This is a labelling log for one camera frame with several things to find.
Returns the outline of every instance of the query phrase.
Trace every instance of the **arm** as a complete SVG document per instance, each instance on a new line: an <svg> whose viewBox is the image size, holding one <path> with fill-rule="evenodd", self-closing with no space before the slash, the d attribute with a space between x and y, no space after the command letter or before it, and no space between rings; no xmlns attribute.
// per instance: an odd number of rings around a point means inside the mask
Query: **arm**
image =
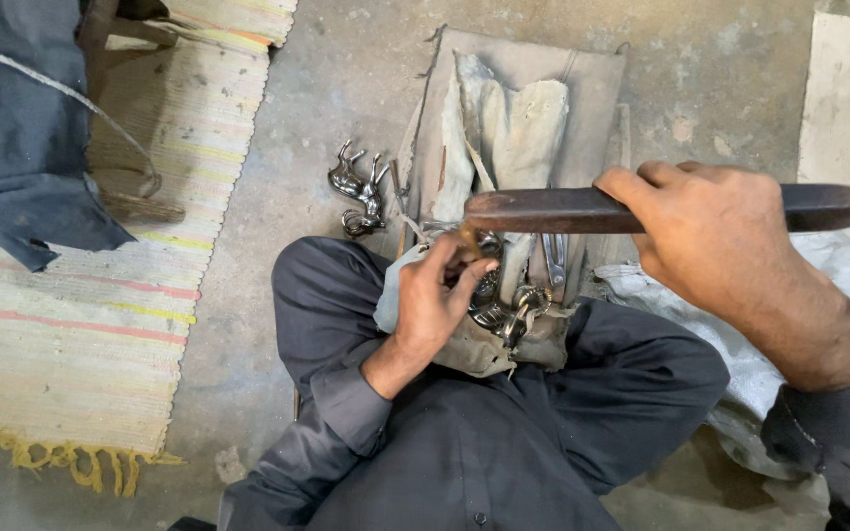
<svg viewBox="0 0 850 531"><path fill-rule="evenodd" d="M763 428L777 458L821 472L830 529L850 529L850 300L789 242L769 176L699 163L613 168L597 187L645 227L644 271L726 320L788 382Z"/></svg>
<svg viewBox="0 0 850 531"><path fill-rule="evenodd" d="M399 271L398 321L358 368L320 372L301 418L230 485L220 530L302 529L336 485L383 444L391 400L419 375L464 319L478 280L497 266L442 235L422 261Z"/></svg>

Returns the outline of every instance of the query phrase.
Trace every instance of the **dark gray trousers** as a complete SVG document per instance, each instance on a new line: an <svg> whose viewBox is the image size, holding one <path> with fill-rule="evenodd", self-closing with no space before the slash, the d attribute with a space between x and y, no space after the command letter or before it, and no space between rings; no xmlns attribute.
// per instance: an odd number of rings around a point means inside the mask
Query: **dark gray trousers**
<svg viewBox="0 0 850 531"><path fill-rule="evenodd" d="M313 373L385 335L372 318L391 261L355 242L301 238L277 258L271 284L277 352L305 398ZM596 494L656 465L686 441L730 380L713 346L683 327L585 298L571 319L566 368L521 364L476 380L535 410ZM431 366L432 377L469 379ZM394 408L399 407L401 395Z"/></svg>

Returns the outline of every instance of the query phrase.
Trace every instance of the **person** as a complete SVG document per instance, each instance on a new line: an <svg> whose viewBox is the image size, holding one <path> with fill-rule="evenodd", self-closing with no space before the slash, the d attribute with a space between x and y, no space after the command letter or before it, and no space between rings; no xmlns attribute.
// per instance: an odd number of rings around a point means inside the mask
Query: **person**
<svg viewBox="0 0 850 531"><path fill-rule="evenodd" d="M648 275L782 371L763 441L824 474L827 528L850 529L850 301L790 244L775 180L650 162L595 186L644 225L633 237ZM497 264L440 236L400 271L385 335L372 315L388 265L328 238L278 257L277 351L303 410L226 489L219 529L618 528L598 496L686 441L729 381L699 337L592 298L571 318L562 370L479 380L430 365Z"/></svg>

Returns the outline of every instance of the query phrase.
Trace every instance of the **knee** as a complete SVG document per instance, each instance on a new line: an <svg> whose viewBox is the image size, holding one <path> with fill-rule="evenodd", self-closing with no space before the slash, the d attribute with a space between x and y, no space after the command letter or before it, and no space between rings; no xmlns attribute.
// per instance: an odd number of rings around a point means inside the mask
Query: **knee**
<svg viewBox="0 0 850 531"><path fill-rule="evenodd" d="M277 289L293 281L304 265L315 262L320 236L303 236L291 242L280 252L271 271L271 285Z"/></svg>
<svg viewBox="0 0 850 531"><path fill-rule="evenodd" d="M696 335L690 338L690 343L690 347L684 348L684 351L690 354L685 356L680 372L691 384L709 390L711 397L716 397L716 401L730 383L730 372L726 368L724 358L714 345Z"/></svg>

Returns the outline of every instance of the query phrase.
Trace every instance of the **ornamental metal part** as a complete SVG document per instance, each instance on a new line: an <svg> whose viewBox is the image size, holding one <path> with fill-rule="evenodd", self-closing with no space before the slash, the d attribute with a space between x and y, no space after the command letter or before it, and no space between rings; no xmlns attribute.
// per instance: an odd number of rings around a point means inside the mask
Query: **ornamental metal part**
<svg viewBox="0 0 850 531"><path fill-rule="evenodd" d="M503 258L503 242L490 231L477 230L478 248L485 258ZM498 267L483 277L471 295L467 313L481 328L502 337L503 347L510 351L527 332L527 320L546 313L552 295L544 287L522 285L515 294L516 309L506 308L498 300L501 269Z"/></svg>
<svg viewBox="0 0 850 531"><path fill-rule="evenodd" d="M536 318L549 310L552 294L549 289L536 285L524 284L516 290L516 311L503 321L501 332L503 347L513 351L516 344L527 332L527 320Z"/></svg>
<svg viewBox="0 0 850 531"><path fill-rule="evenodd" d="M379 164L383 155L377 153L372 160L372 172L369 179L362 178L356 169L353 167L355 163L366 150L363 149L352 157L347 157L347 148L352 145L352 140L347 140L337 153L336 167L327 172L327 182L330 186L337 190L340 194L362 202L365 207L365 212L349 209L344 211L340 216L340 222L343 223L343 230L348 236L353 238L362 235L368 235L375 229L385 227L383 221L383 197L379 193L379 183L383 179L385 172L389 171L389 165L386 164L379 175L376 174L376 166Z"/></svg>

